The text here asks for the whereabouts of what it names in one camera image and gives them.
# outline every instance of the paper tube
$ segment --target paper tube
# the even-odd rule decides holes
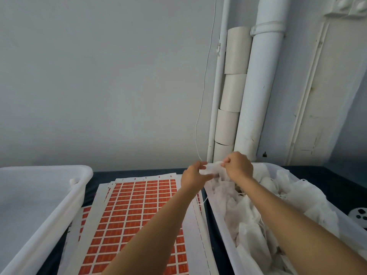
[[[225,145],[218,144],[217,142],[214,142],[213,162],[223,161],[223,159],[226,158],[228,154],[233,152],[234,147],[235,147],[234,145],[225,146]]]
[[[224,74],[247,73],[251,44],[250,28],[235,27],[228,30]]]
[[[220,109],[229,112],[241,111],[243,90],[247,74],[227,74],[224,81]]]
[[[240,113],[218,109],[217,127],[214,140],[222,145],[230,146],[235,143],[238,118]]]

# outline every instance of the white plastic tub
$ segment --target white plastic tub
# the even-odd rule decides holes
[[[264,163],[269,171],[270,177],[275,179],[277,170],[282,170],[283,168],[274,164]],[[289,174],[289,179],[292,183],[298,181],[299,179]],[[215,221],[217,222],[219,232],[221,233],[224,246],[226,247],[227,254],[229,260],[232,264],[233,271],[236,275],[260,275],[262,272],[259,269],[252,269],[250,264],[247,266],[243,266],[236,250],[236,246],[232,241],[231,235],[228,231],[228,228],[224,222],[224,218],[219,212],[218,206],[214,199],[214,194],[211,189],[211,186],[206,184],[205,191],[208,194],[208,200],[210,206],[213,211],[213,215],[215,217]],[[367,231],[365,231],[362,227],[360,227],[357,223],[355,223],[352,219],[346,216],[343,212],[341,212],[338,208],[336,208],[333,204],[329,203],[331,209],[336,212],[339,217],[339,231],[341,236],[351,239],[354,243],[357,243],[362,249],[367,249]]]
[[[82,206],[88,166],[0,168],[0,272],[34,275]],[[70,180],[79,181],[71,187]]]

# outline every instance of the white cable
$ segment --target white cable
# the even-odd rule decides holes
[[[210,45],[209,45],[209,51],[208,51],[208,57],[207,57],[207,64],[205,66],[205,73],[204,73],[204,87],[203,87],[203,93],[201,95],[201,104],[200,104],[200,110],[199,110],[199,115],[197,116],[197,121],[195,124],[195,146],[196,146],[196,152],[197,155],[199,156],[200,161],[203,161],[200,157],[199,154],[199,149],[197,148],[197,142],[196,142],[196,130],[197,130],[197,123],[199,122],[199,118],[200,118],[200,112],[201,112],[201,108],[203,106],[203,99],[204,99],[204,91],[205,91],[205,76],[206,76],[206,71],[208,69],[208,61],[209,61],[209,54],[210,54],[210,48],[211,48],[211,43],[212,43],[212,38],[213,38],[213,29],[214,29],[214,21],[215,21],[215,7],[217,6],[217,0],[214,0],[214,17],[213,17],[213,25],[211,27],[211,34],[210,34]]]

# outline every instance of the person's left hand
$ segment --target person's left hand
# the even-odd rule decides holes
[[[208,162],[206,161],[196,161],[194,164],[189,166],[182,174],[181,187],[187,188],[196,195],[203,187],[205,182],[213,179],[213,174],[201,175],[199,170],[205,170]]]

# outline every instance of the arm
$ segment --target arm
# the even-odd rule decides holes
[[[162,275],[190,202],[213,175],[200,175],[207,162],[197,161],[183,172],[181,188],[126,244],[102,275]]]
[[[227,174],[249,196],[299,274],[367,274],[367,261],[253,179],[247,157],[224,160]]]

